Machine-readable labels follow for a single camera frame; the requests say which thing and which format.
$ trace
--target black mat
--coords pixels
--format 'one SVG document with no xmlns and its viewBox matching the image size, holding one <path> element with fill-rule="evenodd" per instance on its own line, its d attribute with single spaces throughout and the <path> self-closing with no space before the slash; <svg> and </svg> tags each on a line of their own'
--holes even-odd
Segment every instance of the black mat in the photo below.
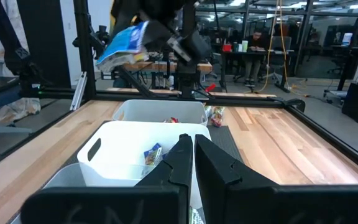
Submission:
<svg viewBox="0 0 358 224">
<path fill-rule="evenodd" d="M 223 149 L 225 152 L 227 152 L 230 156 L 234 157 L 235 159 L 242 161 L 241 159 L 241 155 L 240 152 L 234 142 L 233 136 L 230 133 L 230 130 L 227 126 L 222 126 L 220 128 L 214 127 L 214 126 L 207 126 L 208 130 L 209 130 L 209 134 L 211 135 L 211 139 L 212 142 L 215 143 L 217 146 L 219 146 L 221 149 Z M 61 166 L 60 169 L 70 165 L 70 164 L 74 164 L 78 162 L 77 159 L 77 153 L 78 151 L 85 145 L 85 142 L 87 140 L 84 140 L 84 144 L 81 145 L 81 147 L 75 151 L 75 153 L 73 153 L 72 156 L 70 156 L 70 158 L 68 158 L 68 160 Z M 17 212 L 10 220 L 8 223 L 11 223 L 13 221 L 13 219 L 15 219 L 15 217 L 19 214 L 19 212 Z"/>
</svg>

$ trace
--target red object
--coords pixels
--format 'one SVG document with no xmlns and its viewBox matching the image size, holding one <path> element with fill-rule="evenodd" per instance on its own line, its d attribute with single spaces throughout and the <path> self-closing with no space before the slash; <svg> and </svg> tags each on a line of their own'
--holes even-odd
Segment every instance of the red object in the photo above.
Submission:
<svg viewBox="0 0 358 224">
<path fill-rule="evenodd" d="M 230 51 L 231 51 L 231 44 L 224 44 L 223 52 L 230 52 Z"/>
<path fill-rule="evenodd" d="M 210 85 L 209 87 L 207 87 L 206 89 L 205 89 L 205 92 L 210 92 L 211 90 L 213 90 L 213 89 L 215 89 L 215 87 L 216 87 L 216 85 L 215 85 L 215 83 L 212 83 L 212 85 Z"/>
</svg>

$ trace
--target white plastic bin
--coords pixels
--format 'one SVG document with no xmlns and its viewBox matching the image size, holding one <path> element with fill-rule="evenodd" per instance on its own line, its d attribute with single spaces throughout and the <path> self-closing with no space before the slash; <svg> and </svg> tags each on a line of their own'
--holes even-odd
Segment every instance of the white plastic bin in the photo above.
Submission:
<svg viewBox="0 0 358 224">
<path fill-rule="evenodd" d="M 163 153 L 168 152 L 178 141 L 179 135 L 188 134 L 193 143 L 196 134 L 211 139 L 208 129 L 201 124 L 148 123 L 134 121 L 110 121 L 104 123 L 77 154 L 80 165 L 85 166 L 83 177 L 87 186 L 110 186 L 109 179 L 140 180 L 144 166 L 144 152 L 156 143 L 162 146 Z M 101 140 L 100 147 L 93 158 L 88 160 L 88 152 Z M 92 175 L 90 166 L 98 175 Z M 200 191 L 193 160 L 191 183 L 191 206 L 202 206 Z"/>
<path fill-rule="evenodd" d="M 208 123 L 204 105 L 192 101 L 127 100 L 112 116 L 113 121 L 163 122 L 177 118 L 181 123 Z"/>
</svg>

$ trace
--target white basket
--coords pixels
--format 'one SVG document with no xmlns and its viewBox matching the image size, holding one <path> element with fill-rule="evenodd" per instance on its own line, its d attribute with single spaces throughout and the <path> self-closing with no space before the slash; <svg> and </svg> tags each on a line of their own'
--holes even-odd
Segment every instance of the white basket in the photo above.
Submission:
<svg viewBox="0 0 358 224">
<path fill-rule="evenodd" d="M 104 123 L 77 154 L 81 171 L 87 186 L 113 187 L 108 180 L 135 180 L 142 177 L 144 152 L 156 143 L 168 152 L 179 140 L 179 135 L 188 134 L 193 143 L 195 135 L 202 134 L 211 139 L 208 129 L 200 124 L 148 123 L 134 121 L 110 121 Z M 93 158 L 88 160 L 88 152 L 100 139 L 100 147 Z M 98 175 L 93 175 L 91 167 Z M 191 183 L 191 206 L 202 207 L 200 191 L 193 160 Z"/>
<path fill-rule="evenodd" d="M 163 122 L 177 118 L 181 123 L 207 125 L 204 105 L 192 101 L 127 100 L 112 116 L 113 121 Z"/>
</svg>

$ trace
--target trash can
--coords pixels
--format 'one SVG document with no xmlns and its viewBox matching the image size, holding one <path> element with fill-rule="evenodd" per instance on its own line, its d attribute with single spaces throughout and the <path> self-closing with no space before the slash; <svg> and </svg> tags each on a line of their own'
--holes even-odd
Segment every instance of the trash can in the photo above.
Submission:
<svg viewBox="0 0 358 224">
<path fill-rule="evenodd" d="M 109 180 L 140 180 L 144 170 L 144 152 L 156 143 L 167 153 L 178 141 L 179 135 L 188 134 L 193 143 L 196 134 L 211 139 L 208 129 L 201 124 L 148 123 L 135 121 L 110 121 L 104 123 L 77 154 L 87 186 L 110 186 Z M 193 160 L 191 206 L 199 209 L 200 192 Z"/>
<path fill-rule="evenodd" d="M 192 101 L 127 100 L 112 116 L 113 121 L 159 122 L 176 118 L 180 123 L 208 123 L 204 105 Z"/>
</svg>

